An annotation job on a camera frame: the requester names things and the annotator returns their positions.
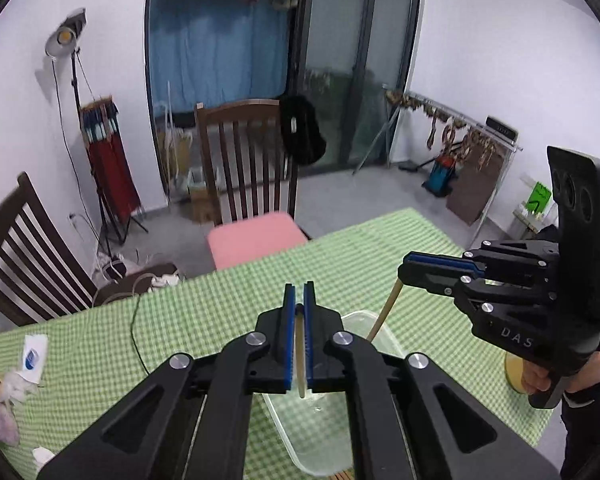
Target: blue curtain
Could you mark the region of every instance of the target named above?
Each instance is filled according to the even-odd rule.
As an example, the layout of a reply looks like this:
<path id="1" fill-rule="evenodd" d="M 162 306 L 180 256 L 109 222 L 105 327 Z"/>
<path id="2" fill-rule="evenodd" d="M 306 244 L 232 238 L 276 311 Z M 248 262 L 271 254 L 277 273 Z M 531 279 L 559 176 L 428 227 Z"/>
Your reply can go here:
<path id="1" fill-rule="evenodd" d="M 268 0 L 151 0 L 149 65 L 154 112 L 171 84 L 174 112 L 285 90 L 288 11 Z"/>

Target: chopstick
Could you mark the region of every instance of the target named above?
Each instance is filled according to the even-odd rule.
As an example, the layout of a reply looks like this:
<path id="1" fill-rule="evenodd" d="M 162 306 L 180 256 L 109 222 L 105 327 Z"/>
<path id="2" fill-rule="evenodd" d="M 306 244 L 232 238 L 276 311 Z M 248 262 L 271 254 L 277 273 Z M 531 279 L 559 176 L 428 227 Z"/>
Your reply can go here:
<path id="1" fill-rule="evenodd" d="M 331 475 L 329 477 L 329 480 L 355 480 L 355 477 L 353 476 L 353 473 L 350 470 L 347 470 L 347 471 L 340 471 L 339 473 L 336 473 L 335 475 Z"/>
<path id="2" fill-rule="evenodd" d="M 304 316 L 296 314 L 296 376 L 300 398 L 304 399 L 306 392 L 306 371 L 304 369 Z"/>
<path id="3" fill-rule="evenodd" d="M 391 290 L 391 294 L 389 294 L 389 297 L 387 298 L 386 303 L 384 304 L 384 307 L 382 308 L 382 311 L 380 312 L 380 316 L 378 316 L 378 319 L 376 319 L 376 323 L 374 324 L 374 327 L 371 329 L 371 332 L 369 332 L 369 335 L 366 336 L 366 339 L 368 341 L 373 341 L 374 338 L 376 337 L 376 335 L 378 334 L 380 327 L 382 326 L 382 323 L 384 323 L 384 320 L 389 315 L 389 312 L 391 312 L 391 309 L 394 306 L 395 300 L 397 300 L 398 296 L 400 296 L 401 290 L 402 290 L 402 282 L 400 281 L 400 278 L 398 278 L 395 281 L 394 288 L 392 288 L 392 290 Z"/>

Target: chair backrest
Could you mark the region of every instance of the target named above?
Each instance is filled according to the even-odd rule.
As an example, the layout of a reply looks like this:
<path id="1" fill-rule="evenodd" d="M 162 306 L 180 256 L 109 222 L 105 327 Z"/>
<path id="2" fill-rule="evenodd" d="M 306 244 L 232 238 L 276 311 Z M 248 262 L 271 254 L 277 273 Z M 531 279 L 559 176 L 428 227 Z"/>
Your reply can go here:
<path id="1" fill-rule="evenodd" d="M 200 134 L 202 165 L 205 174 L 206 188 L 214 207 L 214 224 L 222 224 L 219 191 L 212 161 L 209 142 L 209 126 L 218 126 L 222 168 L 226 183 L 232 221 L 237 221 L 234 181 L 232 179 L 230 154 L 227 148 L 227 134 L 224 125 L 231 124 L 235 151 L 235 165 L 240 191 L 241 218 L 248 218 L 247 186 L 251 188 L 251 210 L 254 216 L 259 212 L 258 188 L 262 187 L 262 212 L 271 210 L 270 183 L 273 182 L 273 211 L 280 210 L 280 183 L 288 180 L 288 202 L 286 211 L 293 218 L 296 211 L 296 190 L 298 188 L 298 165 L 285 154 L 280 136 L 280 104 L 270 99 L 250 99 L 236 103 L 225 104 L 217 108 L 205 108 L 202 104 L 196 106 L 196 124 Z M 243 130 L 248 147 L 249 183 L 246 183 L 242 157 Z M 258 178 L 257 159 L 261 159 L 262 179 Z"/>
<path id="2" fill-rule="evenodd" d="M 36 320 L 16 304 L 15 296 L 48 320 L 84 310 L 96 293 L 96 286 L 51 223 L 26 173 L 18 176 L 18 187 L 0 204 L 0 263 L 0 312 L 19 326 Z M 13 293 L 13 299 L 4 287 Z"/>

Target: electrical cable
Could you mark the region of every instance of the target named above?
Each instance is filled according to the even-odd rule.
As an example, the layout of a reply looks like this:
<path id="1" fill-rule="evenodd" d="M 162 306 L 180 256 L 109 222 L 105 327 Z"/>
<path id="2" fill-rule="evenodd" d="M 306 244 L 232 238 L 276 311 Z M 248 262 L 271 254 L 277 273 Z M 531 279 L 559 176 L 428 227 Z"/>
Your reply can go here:
<path id="1" fill-rule="evenodd" d="M 87 224 L 87 226 L 89 227 L 89 229 L 91 230 L 91 233 L 93 233 L 93 237 L 96 239 L 96 243 L 98 244 L 98 248 L 102 251 L 102 253 L 107 253 L 107 251 L 104 250 L 104 247 L 102 246 L 102 242 L 100 240 L 100 237 L 98 236 L 96 230 L 93 228 L 93 225 L 91 224 L 91 222 L 89 222 L 89 220 L 87 220 L 85 218 L 85 216 L 82 213 L 74 213 L 74 216 L 76 218 L 81 218 L 83 222 L 85 222 L 85 224 Z M 98 262 L 98 268 L 100 269 L 100 271 L 102 272 L 102 267 L 100 266 L 100 263 Z"/>
<path id="2" fill-rule="evenodd" d="M 58 115 L 60 116 L 60 129 L 62 130 L 62 140 L 64 140 L 64 147 L 66 149 L 67 155 L 69 155 L 69 160 L 71 161 L 71 167 L 74 168 L 75 182 L 78 185 L 78 195 L 80 196 L 80 202 L 82 202 L 82 208 L 84 209 L 84 214 L 87 215 L 89 219 L 89 224 L 91 225 L 91 230 L 95 233 L 96 229 L 93 227 L 93 222 L 87 213 L 87 206 L 84 205 L 84 199 L 82 198 L 82 190 L 80 189 L 80 179 L 78 178 L 78 172 L 75 169 L 74 158 L 71 156 L 71 152 L 69 151 L 69 145 L 66 143 L 66 134 L 64 132 L 64 123 L 62 121 L 62 105 L 60 104 L 60 88 L 58 86 L 58 76 L 56 75 L 56 61 L 51 60 L 51 67 L 54 71 L 54 81 L 56 82 L 56 98 L 58 98 Z"/>
<path id="3" fill-rule="evenodd" d="M 102 272 L 104 272 L 106 269 L 111 269 L 111 270 L 113 270 L 113 272 L 115 272 L 120 277 L 120 280 L 124 280 L 125 277 L 115 267 L 116 263 L 122 263 L 122 260 L 120 260 L 119 257 L 116 258 L 116 261 L 114 261 L 113 259 L 111 259 L 108 264 L 105 264 L 104 267 L 102 267 Z"/>
<path id="4" fill-rule="evenodd" d="M 157 276 L 151 272 L 146 272 L 144 274 L 141 274 L 140 276 L 138 276 L 138 279 L 136 279 L 136 282 L 134 283 L 133 287 L 131 287 L 131 294 L 135 295 L 136 294 L 136 285 L 138 285 L 140 280 L 143 280 L 144 278 L 148 278 L 149 276 L 151 276 L 152 278 L 157 278 Z M 131 324 L 129 325 L 129 335 L 131 336 L 131 342 L 133 343 L 134 350 L 136 351 L 136 354 L 138 355 L 140 364 L 142 365 L 142 368 L 144 368 L 145 373 L 147 375 L 149 375 L 149 370 L 147 369 L 146 365 L 144 364 L 144 361 L 142 360 L 142 356 L 140 355 L 140 351 L 138 349 L 138 343 L 136 343 L 136 338 L 134 336 L 134 325 L 136 323 L 136 315 L 138 314 L 138 309 L 140 307 L 141 299 L 142 299 L 142 294 L 138 294 L 138 301 L 136 302 L 136 306 L 134 307 L 134 314 L 131 318 Z"/>
<path id="5" fill-rule="evenodd" d="M 136 322 L 136 315 L 138 314 L 138 308 L 140 307 L 140 300 L 142 300 L 141 294 L 138 295 L 138 301 L 136 301 L 134 314 L 131 318 L 131 324 L 129 325 L 129 335 L 131 336 L 131 342 L 133 343 L 134 350 L 136 351 L 136 355 L 138 356 L 140 364 L 142 365 L 142 368 L 144 368 L 144 373 L 149 375 L 149 370 L 147 369 L 146 365 L 144 364 L 144 361 L 142 360 L 142 356 L 140 355 L 140 351 L 138 349 L 138 343 L 136 343 L 136 338 L 134 337 L 134 323 Z"/>
<path id="6" fill-rule="evenodd" d="M 71 224 L 71 226 L 74 228 L 76 234 L 80 237 L 80 241 L 82 242 L 82 250 L 84 251 L 84 254 L 87 256 L 87 258 L 90 258 L 91 254 L 90 254 L 89 250 L 86 249 L 87 241 L 82 237 L 82 233 L 78 229 L 78 226 L 74 223 L 73 219 L 71 218 L 71 215 L 69 215 L 68 220 L 69 220 L 69 224 Z M 99 260 L 97 254 L 96 254 L 96 265 L 100 269 L 100 273 L 104 276 L 104 272 L 102 270 L 102 266 L 100 265 L 100 260 Z"/>
<path id="7" fill-rule="evenodd" d="M 82 62 L 80 61 L 80 53 L 76 52 L 75 57 L 78 58 L 78 64 L 80 65 L 80 70 L 82 70 L 82 76 L 84 77 L 85 82 L 87 83 L 87 88 L 89 89 L 89 93 L 91 94 L 91 98 L 95 101 L 96 97 L 93 95 L 91 91 L 91 85 L 89 84 L 89 80 L 87 79 L 87 75 L 84 73 L 84 69 L 82 68 Z"/>
<path id="8" fill-rule="evenodd" d="M 109 296 L 106 300 L 104 300 L 98 306 L 104 306 L 106 304 L 113 303 L 114 301 L 117 301 L 117 300 L 124 300 L 125 298 L 132 298 L 132 297 L 133 296 L 129 292 L 117 292 L 117 293 L 112 294 L 111 296 Z"/>

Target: glass door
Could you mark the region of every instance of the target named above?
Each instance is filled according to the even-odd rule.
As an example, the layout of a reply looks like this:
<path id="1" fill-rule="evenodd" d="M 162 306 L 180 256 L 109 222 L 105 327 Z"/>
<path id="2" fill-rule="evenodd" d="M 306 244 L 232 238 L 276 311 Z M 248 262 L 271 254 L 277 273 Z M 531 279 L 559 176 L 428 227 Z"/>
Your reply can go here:
<path id="1" fill-rule="evenodd" d="M 356 69 L 365 0 L 312 0 L 301 93 L 315 106 L 327 151 L 319 165 L 339 164 Z"/>
<path id="2" fill-rule="evenodd" d="M 297 90 L 316 109 L 327 152 L 312 168 L 354 166 L 386 120 L 382 85 L 403 88 L 419 0 L 304 0 Z M 370 160 L 385 155 L 381 147 Z"/>
<path id="3" fill-rule="evenodd" d="M 350 144 L 344 146 L 341 160 L 357 164 L 388 119 L 385 88 L 403 89 L 411 58 L 413 31 L 410 29 L 414 0 L 374 0 L 366 62 L 362 76 L 358 120 L 350 131 Z M 378 142 L 369 161 L 385 157 L 388 147 Z"/>

